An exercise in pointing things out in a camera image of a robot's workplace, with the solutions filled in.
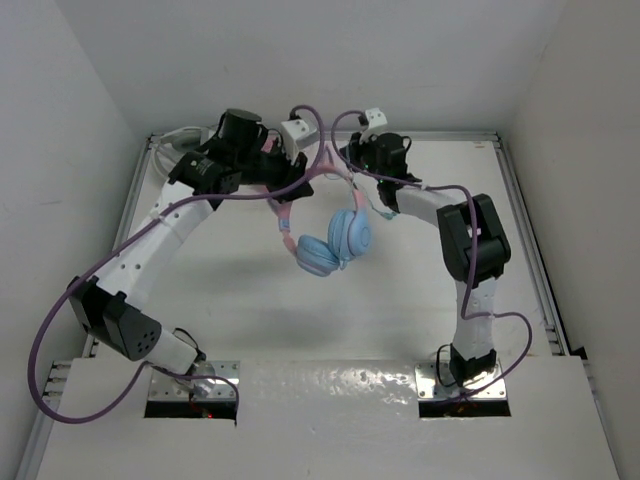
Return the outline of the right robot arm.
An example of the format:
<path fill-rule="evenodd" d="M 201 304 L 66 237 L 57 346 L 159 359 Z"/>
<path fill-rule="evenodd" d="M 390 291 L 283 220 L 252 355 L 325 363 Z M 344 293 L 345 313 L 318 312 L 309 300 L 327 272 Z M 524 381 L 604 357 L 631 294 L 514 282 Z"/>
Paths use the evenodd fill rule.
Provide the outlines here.
<path fill-rule="evenodd" d="M 438 229 L 445 267 L 457 288 L 449 369 L 453 384 L 462 387 L 496 364 L 493 297 L 511 247 L 492 199 L 462 185 L 424 185 L 408 171 L 410 146 L 411 138 L 397 133 L 369 138 L 354 133 L 339 153 L 349 170 L 377 181 L 385 207 Z"/>

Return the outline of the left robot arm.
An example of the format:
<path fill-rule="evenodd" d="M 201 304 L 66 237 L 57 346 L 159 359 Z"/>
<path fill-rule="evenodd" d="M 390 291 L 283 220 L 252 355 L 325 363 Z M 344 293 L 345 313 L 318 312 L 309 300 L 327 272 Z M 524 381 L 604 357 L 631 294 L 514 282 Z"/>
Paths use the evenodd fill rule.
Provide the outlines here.
<path fill-rule="evenodd" d="M 242 185 L 279 202 L 313 193 L 304 148 L 320 134 L 296 113 L 275 130 L 260 116 L 226 110 L 214 135 L 182 155 L 153 208 L 115 256 L 71 288 L 70 303 L 95 339 L 131 361 L 173 374 L 192 372 L 203 355 L 143 308 L 161 270 L 188 236 Z"/>

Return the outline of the blue pink cat-ear headphones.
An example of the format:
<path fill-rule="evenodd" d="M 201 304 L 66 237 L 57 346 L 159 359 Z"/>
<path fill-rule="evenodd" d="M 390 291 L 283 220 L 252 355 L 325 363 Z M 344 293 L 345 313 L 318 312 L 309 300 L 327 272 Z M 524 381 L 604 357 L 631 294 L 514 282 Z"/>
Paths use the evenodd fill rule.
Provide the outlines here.
<path fill-rule="evenodd" d="M 320 174 L 336 175 L 344 180 L 353 197 L 354 209 L 337 210 L 327 229 L 327 240 L 310 235 L 301 235 L 298 240 L 291 236 L 290 216 L 292 203 L 278 203 L 269 199 L 267 203 L 278 219 L 278 229 L 283 244 L 303 270 L 319 276 L 327 277 L 336 270 L 344 270 L 346 265 L 366 254 L 372 243 L 372 230 L 367 213 L 367 199 L 356 186 L 351 174 L 347 174 L 333 164 L 330 152 L 317 168 L 313 169 L 311 178 Z"/>

